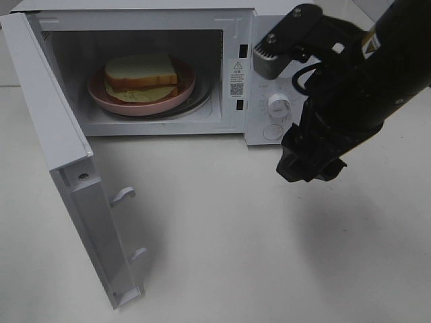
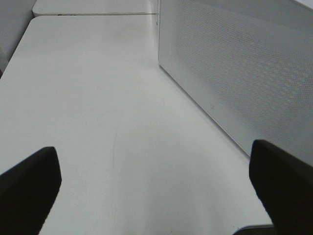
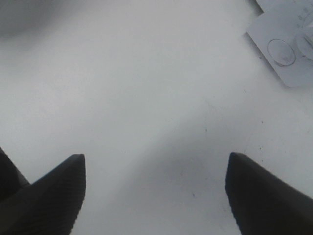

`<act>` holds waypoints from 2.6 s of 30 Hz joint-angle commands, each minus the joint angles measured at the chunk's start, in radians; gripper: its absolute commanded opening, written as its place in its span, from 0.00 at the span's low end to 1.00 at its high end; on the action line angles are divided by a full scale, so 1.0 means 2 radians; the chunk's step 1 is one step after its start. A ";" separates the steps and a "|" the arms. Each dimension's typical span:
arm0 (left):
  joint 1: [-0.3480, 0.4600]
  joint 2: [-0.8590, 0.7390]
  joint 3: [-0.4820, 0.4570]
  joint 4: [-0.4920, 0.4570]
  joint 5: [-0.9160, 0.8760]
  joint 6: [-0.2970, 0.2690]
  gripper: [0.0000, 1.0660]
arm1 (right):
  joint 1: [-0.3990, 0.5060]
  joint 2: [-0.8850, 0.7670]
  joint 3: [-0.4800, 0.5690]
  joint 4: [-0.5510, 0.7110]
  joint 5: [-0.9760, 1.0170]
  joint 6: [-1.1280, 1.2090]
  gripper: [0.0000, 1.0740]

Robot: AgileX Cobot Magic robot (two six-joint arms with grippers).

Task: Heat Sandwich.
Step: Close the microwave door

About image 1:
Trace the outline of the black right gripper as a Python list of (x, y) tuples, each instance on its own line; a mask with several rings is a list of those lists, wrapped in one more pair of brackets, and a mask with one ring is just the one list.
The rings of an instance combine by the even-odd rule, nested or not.
[(369, 140), (382, 127), (379, 124), (363, 131), (330, 127), (308, 98), (300, 123), (293, 123), (281, 140), (282, 155), (276, 172), (288, 182), (331, 181), (347, 166), (341, 156)]

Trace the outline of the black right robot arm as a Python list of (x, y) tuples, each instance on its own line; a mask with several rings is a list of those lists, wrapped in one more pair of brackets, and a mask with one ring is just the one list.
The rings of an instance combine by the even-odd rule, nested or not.
[(277, 172), (289, 182), (334, 179), (345, 153), (430, 85), (430, 2), (393, 2), (369, 32), (353, 29), (343, 46), (293, 76), (306, 101), (281, 141)]

